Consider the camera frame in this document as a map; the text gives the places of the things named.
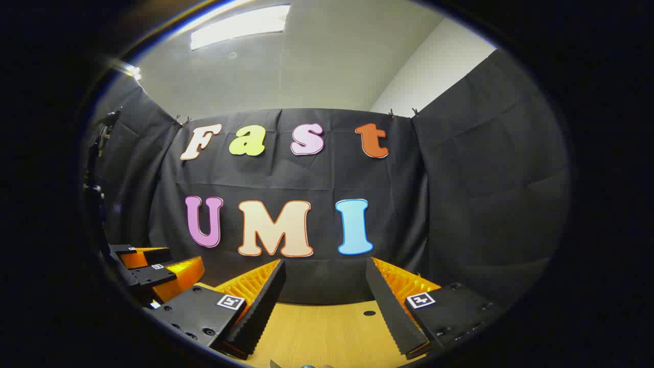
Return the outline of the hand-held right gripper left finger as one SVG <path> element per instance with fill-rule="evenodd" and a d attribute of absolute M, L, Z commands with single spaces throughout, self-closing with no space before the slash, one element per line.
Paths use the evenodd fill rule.
<path fill-rule="evenodd" d="M 285 261 L 276 260 L 219 287 L 195 284 L 149 314 L 204 349 L 245 360 L 254 354 L 286 279 Z"/>

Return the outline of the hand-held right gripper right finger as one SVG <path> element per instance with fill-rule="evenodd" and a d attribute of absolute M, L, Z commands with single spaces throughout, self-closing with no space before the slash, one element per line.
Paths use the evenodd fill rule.
<path fill-rule="evenodd" d="M 400 354 L 438 356 L 481 333 L 505 312 L 462 283 L 439 286 L 380 259 L 366 260 L 367 284 Z"/>

